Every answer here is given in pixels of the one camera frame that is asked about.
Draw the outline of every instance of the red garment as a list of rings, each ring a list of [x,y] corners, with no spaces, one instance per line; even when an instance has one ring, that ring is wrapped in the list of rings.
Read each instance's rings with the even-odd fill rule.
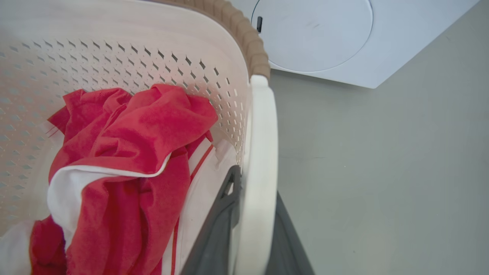
[[[64,274],[66,268],[68,274],[160,274],[190,184],[188,159],[202,136],[212,140],[208,130],[217,121],[214,108],[206,98],[161,84],[132,97],[110,89],[78,90],[64,99],[66,107],[49,119],[65,134],[49,173],[48,206],[57,224],[49,217],[34,226],[33,273]],[[78,203],[74,194],[65,197],[64,188],[101,174],[74,174],[79,172],[74,167],[86,166],[112,174],[86,185]],[[150,175],[163,166],[149,178],[113,172]],[[79,213],[78,219],[73,213]],[[70,236],[73,224],[76,231]],[[58,249],[65,240],[66,262],[60,261],[64,250]]]

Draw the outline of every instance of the beige braided handle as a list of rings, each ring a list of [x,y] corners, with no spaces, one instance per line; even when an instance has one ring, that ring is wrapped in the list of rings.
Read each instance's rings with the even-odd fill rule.
[[[243,52],[248,74],[270,78],[268,55],[258,31],[253,28],[243,12],[226,0],[150,0],[153,2],[190,8],[220,23],[236,40]]]

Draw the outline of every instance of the white plastic basket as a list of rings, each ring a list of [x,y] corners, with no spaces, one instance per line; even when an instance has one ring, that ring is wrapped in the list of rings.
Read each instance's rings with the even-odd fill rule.
[[[37,125],[83,88],[131,93],[164,82],[206,96],[211,132],[238,152],[244,185],[230,269],[262,274],[277,185],[277,121],[263,42],[223,0],[18,0],[0,7],[0,235],[43,219],[57,153]]]

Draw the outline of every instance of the white appliance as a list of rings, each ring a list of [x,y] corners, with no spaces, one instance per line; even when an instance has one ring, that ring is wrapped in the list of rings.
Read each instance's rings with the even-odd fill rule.
[[[261,29],[273,69],[376,88],[478,0],[231,2]]]

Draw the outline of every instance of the gray floor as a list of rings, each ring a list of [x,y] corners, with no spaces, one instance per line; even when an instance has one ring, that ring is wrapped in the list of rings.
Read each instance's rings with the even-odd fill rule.
[[[375,90],[273,72],[279,191],[316,274],[489,274],[487,14]]]

